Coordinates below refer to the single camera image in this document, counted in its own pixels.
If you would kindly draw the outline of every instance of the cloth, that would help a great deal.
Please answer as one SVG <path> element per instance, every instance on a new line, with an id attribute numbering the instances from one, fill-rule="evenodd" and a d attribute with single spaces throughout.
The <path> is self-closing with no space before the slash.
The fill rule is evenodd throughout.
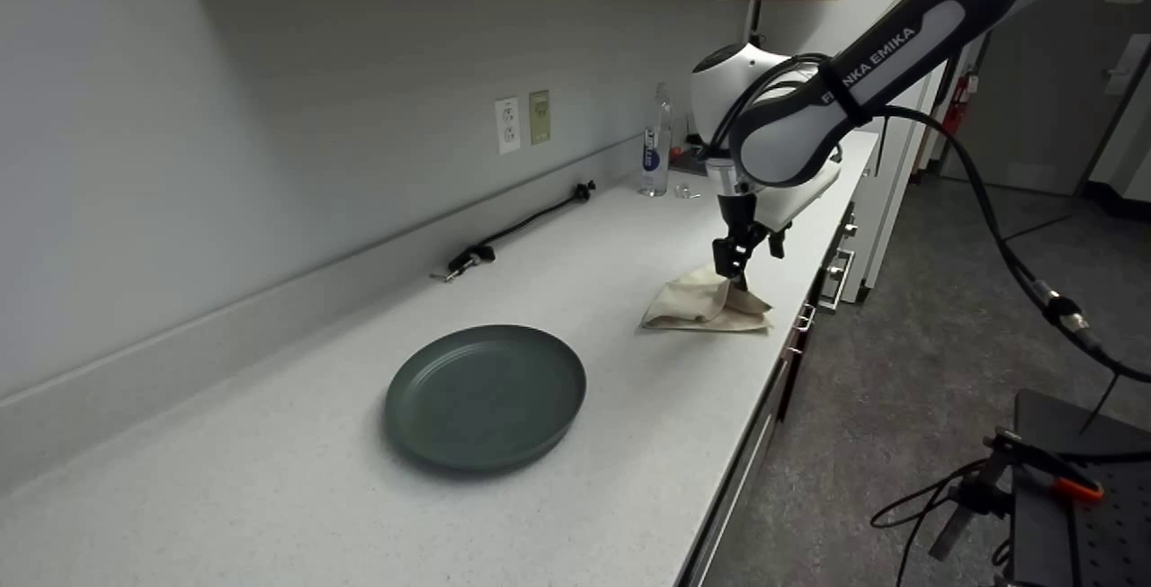
<path id="1" fill-rule="evenodd" d="M 711 266 L 668 282 L 643 315 L 648 329 L 767 331 L 771 307 Z"/>

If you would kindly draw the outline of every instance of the water bottle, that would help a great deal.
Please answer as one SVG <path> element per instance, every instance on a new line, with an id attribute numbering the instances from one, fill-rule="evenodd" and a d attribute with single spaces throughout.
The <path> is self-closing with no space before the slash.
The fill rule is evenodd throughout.
<path id="1" fill-rule="evenodd" d="M 671 150 L 671 98 L 668 85 L 655 89 L 650 124 L 643 130 L 643 160 L 640 162 L 640 193 L 657 197 L 668 193 L 668 166 Z"/>

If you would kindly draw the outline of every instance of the bottle label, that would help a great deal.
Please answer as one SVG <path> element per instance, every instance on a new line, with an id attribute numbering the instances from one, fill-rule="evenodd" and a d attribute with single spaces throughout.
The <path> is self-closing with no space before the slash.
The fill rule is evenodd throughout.
<path id="1" fill-rule="evenodd" d="M 646 129 L 643 131 L 643 169 L 655 171 L 660 168 L 660 152 L 655 148 L 655 131 Z"/>

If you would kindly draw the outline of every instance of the electrical outlet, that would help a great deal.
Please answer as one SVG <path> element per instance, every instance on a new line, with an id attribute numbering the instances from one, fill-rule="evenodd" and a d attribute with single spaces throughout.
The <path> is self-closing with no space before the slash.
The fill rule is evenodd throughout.
<path id="1" fill-rule="evenodd" d="M 532 144 L 551 139 L 551 102 L 547 91 L 535 91 L 527 97 L 528 124 L 532 129 Z"/>
<path id="2" fill-rule="evenodd" d="M 496 139 L 502 154 L 519 148 L 519 98 L 496 100 Z"/>

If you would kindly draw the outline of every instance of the white countertop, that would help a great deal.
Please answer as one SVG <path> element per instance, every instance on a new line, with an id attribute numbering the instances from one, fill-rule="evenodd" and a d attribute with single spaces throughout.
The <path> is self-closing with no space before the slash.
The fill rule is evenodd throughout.
<path id="1" fill-rule="evenodd" d="M 638 328 L 660 287 L 711 260 L 703 198 L 596 195 L 498 245 L 455 284 L 412 280 L 0 501 L 0 585 L 673 584 L 735 453 L 875 136 L 788 232 L 761 247 L 762 334 Z M 529 325 L 567 342 L 587 398 L 517 472 L 445 479 L 382 443 L 394 372 L 441 335 Z"/>

